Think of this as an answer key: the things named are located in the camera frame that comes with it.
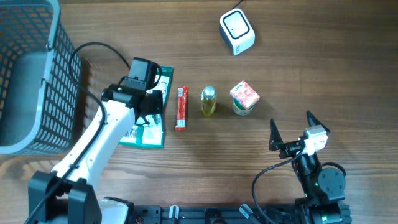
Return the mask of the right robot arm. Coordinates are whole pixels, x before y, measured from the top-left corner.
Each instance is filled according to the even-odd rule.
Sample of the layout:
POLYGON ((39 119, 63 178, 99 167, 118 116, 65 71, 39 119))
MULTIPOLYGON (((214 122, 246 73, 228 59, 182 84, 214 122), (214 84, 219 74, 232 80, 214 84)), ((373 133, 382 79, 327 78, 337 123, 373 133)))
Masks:
POLYGON ((269 150, 281 159, 293 159, 292 168, 304 192, 293 204, 270 205, 264 209, 276 223, 349 224, 352 222, 345 199, 346 171, 334 162, 320 163, 317 152, 327 145, 330 130, 310 112, 309 127, 296 141, 283 142, 273 119, 270 120, 269 150))

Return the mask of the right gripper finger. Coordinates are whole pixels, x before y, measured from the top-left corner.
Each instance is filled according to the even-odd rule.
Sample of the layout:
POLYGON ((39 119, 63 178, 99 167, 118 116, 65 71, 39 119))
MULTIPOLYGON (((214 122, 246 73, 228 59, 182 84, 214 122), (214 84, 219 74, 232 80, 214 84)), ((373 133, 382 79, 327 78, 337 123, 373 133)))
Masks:
POLYGON ((323 129, 326 131, 327 134, 330 134, 330 130, 323 123, 321 123, 319 120, 317 120, 311 111, 308 110, 306 112, 306 116, 307 116, 308 125, 310 127, 320 125, 323 127, 323 129))
POLYGON ((281 145, 283 144, 282 137, 279 133, 279 130, 277 128, 277 125, 274 121, 274 119, 270 119, 270 138, 269 138, 269 145, 270 146, 276 146, 276 145, 281 145))

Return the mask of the yellow liquid small bottle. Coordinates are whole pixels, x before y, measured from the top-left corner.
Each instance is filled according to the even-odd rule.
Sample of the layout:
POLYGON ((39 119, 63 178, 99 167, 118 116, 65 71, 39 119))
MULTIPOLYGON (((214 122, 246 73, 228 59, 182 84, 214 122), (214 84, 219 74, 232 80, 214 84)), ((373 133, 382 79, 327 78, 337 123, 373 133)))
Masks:
POLYGON ((215 113, 217 93, 213 86, 206 86, 201 93, 201 112, 210 117, 215 113))

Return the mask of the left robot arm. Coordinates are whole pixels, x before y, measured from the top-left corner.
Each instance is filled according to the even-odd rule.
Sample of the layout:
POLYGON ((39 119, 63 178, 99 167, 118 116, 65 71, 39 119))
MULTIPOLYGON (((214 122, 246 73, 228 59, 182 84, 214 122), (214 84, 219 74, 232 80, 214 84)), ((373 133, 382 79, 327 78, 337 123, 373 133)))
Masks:
POLYGON ((162 68, 136 57, 129 75, 103 90, 95 118, 72 150, 50 173, 29 182, 27 223, 133 223, 134 204, 118 198, 98 200, 96 186, 123 136, 148 115, 161 114, 156 90, 162 68))

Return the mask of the red white carton cup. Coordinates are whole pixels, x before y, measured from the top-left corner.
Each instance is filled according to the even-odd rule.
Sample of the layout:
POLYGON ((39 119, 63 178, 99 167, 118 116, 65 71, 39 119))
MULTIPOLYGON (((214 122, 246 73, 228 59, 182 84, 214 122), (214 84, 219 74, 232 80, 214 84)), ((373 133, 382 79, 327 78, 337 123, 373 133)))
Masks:
POLYGON ((233 111, 240 116, 249 115, 260 99, 259 94, 244 80, 231 89, 230 95, 233 97, 233 111))

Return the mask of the red stick packet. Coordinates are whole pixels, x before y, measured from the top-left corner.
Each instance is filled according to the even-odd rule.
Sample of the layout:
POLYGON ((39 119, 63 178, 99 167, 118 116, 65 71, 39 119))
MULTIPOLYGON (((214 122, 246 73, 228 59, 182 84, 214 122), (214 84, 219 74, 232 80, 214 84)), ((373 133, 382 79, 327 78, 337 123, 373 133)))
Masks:
POLYGON ((183 131, 187 127, 188 91, 187 86, 180 86, 178 90, 177 121, 175 130, 183 131))

